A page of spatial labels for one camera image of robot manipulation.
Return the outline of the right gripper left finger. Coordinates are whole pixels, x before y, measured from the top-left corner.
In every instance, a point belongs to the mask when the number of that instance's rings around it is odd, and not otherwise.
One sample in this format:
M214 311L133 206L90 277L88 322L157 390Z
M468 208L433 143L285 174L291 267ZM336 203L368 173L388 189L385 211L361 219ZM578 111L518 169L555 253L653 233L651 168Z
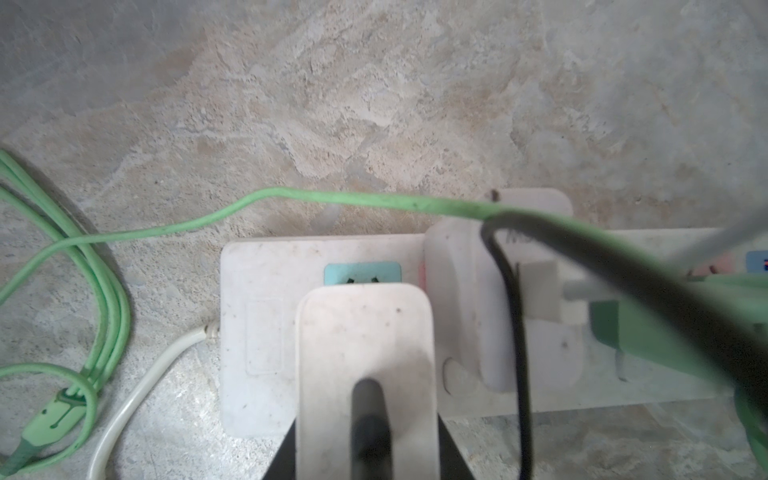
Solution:
M263 480L296 479L296 422L293 422L275 453Z

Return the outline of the long multicolour power strip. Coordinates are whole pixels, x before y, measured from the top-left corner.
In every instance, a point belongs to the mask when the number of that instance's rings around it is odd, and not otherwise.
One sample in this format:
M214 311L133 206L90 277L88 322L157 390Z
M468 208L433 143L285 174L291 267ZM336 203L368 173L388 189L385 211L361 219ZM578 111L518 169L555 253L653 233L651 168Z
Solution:
M518 409L510 312L475 221L424 234L250 239L221 255L220 406L231 436L337 426L376 379L393 420ZM536 412L730 395L688 343L584 270L513 233Z

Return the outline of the green charger plug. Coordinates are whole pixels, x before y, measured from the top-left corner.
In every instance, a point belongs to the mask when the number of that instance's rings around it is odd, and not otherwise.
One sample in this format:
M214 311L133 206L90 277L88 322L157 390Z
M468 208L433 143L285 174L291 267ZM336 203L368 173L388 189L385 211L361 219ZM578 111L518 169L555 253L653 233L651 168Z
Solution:
M689 276L747 316L748 326L759 338L767 337L767 275L765 273ZM608 300L589 305L590 327L602 344L701 379L722 383L719 374L697 349L652 312L631 300Z

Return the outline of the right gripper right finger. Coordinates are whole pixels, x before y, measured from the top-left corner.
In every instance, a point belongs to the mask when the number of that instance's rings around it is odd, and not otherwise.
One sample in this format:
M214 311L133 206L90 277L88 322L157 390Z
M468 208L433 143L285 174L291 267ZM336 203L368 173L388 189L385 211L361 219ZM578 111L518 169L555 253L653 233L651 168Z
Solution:
M440 479L474 480L474 475L441 417L438 417L438 440Z

